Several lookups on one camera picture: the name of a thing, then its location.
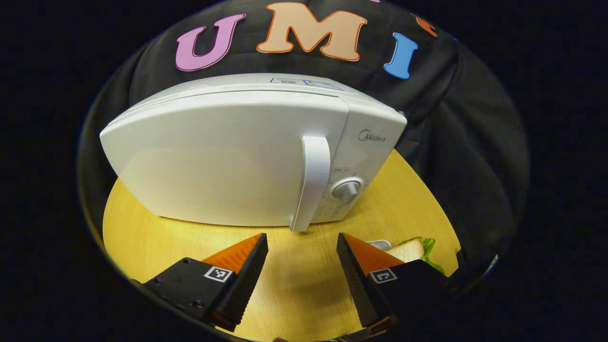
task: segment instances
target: yellow table surface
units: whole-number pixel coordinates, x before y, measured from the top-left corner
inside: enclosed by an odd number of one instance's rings
[[[393,150],[358,202],[339,222],[307,232],[287,227],[207,225],[158,217],[118,180],[103,217],[105,248],[130,278],[149,281],[183,257],[202,260],[259,232],[268,255],[243,320],[232,333],[256,341],[336,338],[361,330],[336,253],[339,232],[393,246],[415,236],[437,240],[430,255],[451,275],[460,243],[431,192]]]

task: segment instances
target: orange letter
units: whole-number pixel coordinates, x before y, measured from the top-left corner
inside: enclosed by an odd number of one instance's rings
[[[418,23],[418,25],[420,25],[420,27],[422,27],[426,32],[429,32],[431,35],[437,37],[437,33],[435,33],[435,28],[431,26],[431,24],[427,23],[427,21],[422,18],[419,18],[415,15],[413,16],[416,18],[416,22]]]
[[[305,52],[311,52],[323,38],[330,35],[329,43],[321,47],[322,54],[347,61],[359,60],[359,29],[367,24],[362,16],[337,11],[322,21],[317,21],[310,9],[299,2],[277,2],[266,8],[273,11],[273,17],[266,41],[258,44],[258,51],[291,51],[294,45],[287,41],[291,29]]]

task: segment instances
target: microwave door handle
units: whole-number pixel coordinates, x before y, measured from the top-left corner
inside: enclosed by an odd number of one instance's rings
[[[295,214],[289,222],[292,232],[308,229],[330,178],[331,156],[327,139],[302,137],[302,186]]]

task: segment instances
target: lettuce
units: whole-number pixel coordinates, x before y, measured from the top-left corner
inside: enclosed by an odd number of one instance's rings
[[[400,245],[403,245],[406,242],[412,241],[413,239],[420,239],[420,242],[422,242],[422,246],[424,247],[424,255],[422,256],[422,260],[425,263],[428,263],[431,267],[433,267],[437,271],[441,272],[443,275],[445,275],[446,272],[443,270],[443,267],[441,267],[440,265],[437,265],[436,263],[430,261],[430,259],[429,259],[429,254],[433,250],[433,246],[435,246],[435,239],[433,239],[433,238],[425,239],[424,237],[417,236],[417,237],[413,237],[409,240],[405,240],[405,241],[401,242]]]

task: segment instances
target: midea logo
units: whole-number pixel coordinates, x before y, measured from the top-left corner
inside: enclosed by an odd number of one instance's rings
[[[373,140],[373,141],[385,141],[386,138],[382,138],[379,135],[374,135],[370,130],[362,130],[359,133],[359,140],[361,141],[366,141],[366,140]]]

